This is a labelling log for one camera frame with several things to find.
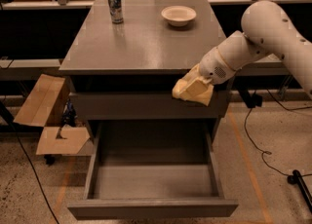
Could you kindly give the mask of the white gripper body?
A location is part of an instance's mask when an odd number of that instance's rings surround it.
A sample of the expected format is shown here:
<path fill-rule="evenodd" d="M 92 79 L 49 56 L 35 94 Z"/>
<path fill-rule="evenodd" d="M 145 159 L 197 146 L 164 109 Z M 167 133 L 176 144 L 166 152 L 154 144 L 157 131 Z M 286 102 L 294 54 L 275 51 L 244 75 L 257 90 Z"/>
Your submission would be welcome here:
<path fill-rule="evenodd" d="M 207 52 L 199 63 L 200 74 L 212 80 L 213 85 L 222 84 L 235 75 L 235 71 L 223 60 L 218 47 Z"/>

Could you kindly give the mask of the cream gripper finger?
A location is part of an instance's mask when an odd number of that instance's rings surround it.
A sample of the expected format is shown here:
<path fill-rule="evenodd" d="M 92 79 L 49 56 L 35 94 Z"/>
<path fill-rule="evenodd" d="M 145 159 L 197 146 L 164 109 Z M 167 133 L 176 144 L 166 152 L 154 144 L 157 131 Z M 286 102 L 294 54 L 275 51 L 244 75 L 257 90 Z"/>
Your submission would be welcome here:
<path fill-rule="evenodd" d="M 183 100 L 210 100 L 212 96 L 211 80 L 196 77 L 191 80 L 181 80 L 179 96 Z"/>

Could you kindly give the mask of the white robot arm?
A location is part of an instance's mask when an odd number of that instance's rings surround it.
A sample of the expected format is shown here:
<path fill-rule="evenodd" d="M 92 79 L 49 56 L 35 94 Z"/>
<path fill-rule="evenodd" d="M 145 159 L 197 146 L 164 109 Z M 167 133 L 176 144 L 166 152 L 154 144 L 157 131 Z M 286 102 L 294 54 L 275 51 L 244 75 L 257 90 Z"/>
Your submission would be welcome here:
<path fill-rule="evenodd" d="M 306 93 L 312 93 L 312 43 L 274 2 L 259 1 L 243 13 L 242 29 L 208 51 L 173 88 L 173 97 L 210 103 L 213 88 L 243 66 L 271 54 L 278 57 Z"/>

